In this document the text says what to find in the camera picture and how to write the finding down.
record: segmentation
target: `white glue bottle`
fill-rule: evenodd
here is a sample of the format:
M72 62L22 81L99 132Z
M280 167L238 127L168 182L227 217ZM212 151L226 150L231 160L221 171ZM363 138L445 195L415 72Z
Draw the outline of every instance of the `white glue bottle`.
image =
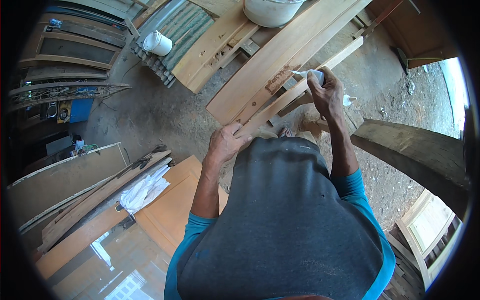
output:
M318 70L312 70L312 69L307 70L307 71L303 71L303 72L297 72L297 71L292 71L292 70L289 70L289 71L292 72L292 73L298 74L305 79L307 78L308 72L312 72L315 76L317 76L318 83L320 83L320 85L324 85L324 74L323 74L323 72L320 72Z
M320 83L320 85L324 85L324 74L323 74L323 72L320 72L318 70L312 70L312 69L307 70L307 71L303 71L303 72L292 71L292 70L289 70L289 71L292 72L292 73L298 74L303 78L307 78L308 72L311 71L311 72L313 72L313 74L315 76L317 76L318 82ZM349 95L343 95L343 105L344 106L350 106L350 104L352 104L352 101L355 101L355 100L357 100L357 97L350 97Z

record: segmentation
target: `dark gray vest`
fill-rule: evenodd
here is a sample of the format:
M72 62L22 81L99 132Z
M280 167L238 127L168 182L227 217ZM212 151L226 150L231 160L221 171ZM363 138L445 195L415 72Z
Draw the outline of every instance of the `dark gray vest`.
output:
M182 299L361 299L382 266L373 224L343 201L317 145L256 138L228 203L177 266Z

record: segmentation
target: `white plastic bucket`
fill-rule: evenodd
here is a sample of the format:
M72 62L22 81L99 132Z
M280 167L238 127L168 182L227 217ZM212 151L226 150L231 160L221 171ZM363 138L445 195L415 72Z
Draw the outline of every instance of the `white plastic bucket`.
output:
M145 38L144 50L165 56L172 50L172 40L155 30Z
M279 27L293 18L306 0L243 0L243 12L255 24Z

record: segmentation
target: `dirt floor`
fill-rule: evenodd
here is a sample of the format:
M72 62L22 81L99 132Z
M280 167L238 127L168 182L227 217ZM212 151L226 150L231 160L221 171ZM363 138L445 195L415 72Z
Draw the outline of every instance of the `dirt floor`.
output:
M316 68L351 41L358 28L345 26L319 53L304 66ZM407 93L407 78L397 56L391 50L386 32L377 27L362 47L333 69L342 80L345 93L359 98L364 118L403 123L457 136L454 132L452 109L445 80L438 63L411 71L416 88ZM241 66L233 60L220 69L198 93L194 94L180 82L167 89L160 78L128 49L120 54L111 71L110 82L129 83L132 89L113 95L102 103L94 102L88 122L72 124L71 131L80 134L88 144L122 142L130 161L147 153L158 143L172 150L173 158L181 161L190 155L202 160L208 149L210 134L219 123L205 110L205 105ZM276 131L289 126L301 131L301 121L313 105L304 105L281 120L276 118ZM330 137L323 133L317 143L329 168L332 154ZM418 198L423 188L405 174L385 162L355 148L363 172L366 194L373 212L383 229L391 229ZM232 165L226 166L220 184L228 192Z

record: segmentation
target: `orange wooden door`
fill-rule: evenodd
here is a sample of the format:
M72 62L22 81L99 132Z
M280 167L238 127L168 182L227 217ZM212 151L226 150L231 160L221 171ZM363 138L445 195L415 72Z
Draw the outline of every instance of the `orange wooden door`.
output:
M168 255L173 256L183 240L202 164L191 156L172 167L163 177L170 185L149 205L135 214L137 223ZM220 212L228 195L219 186Z

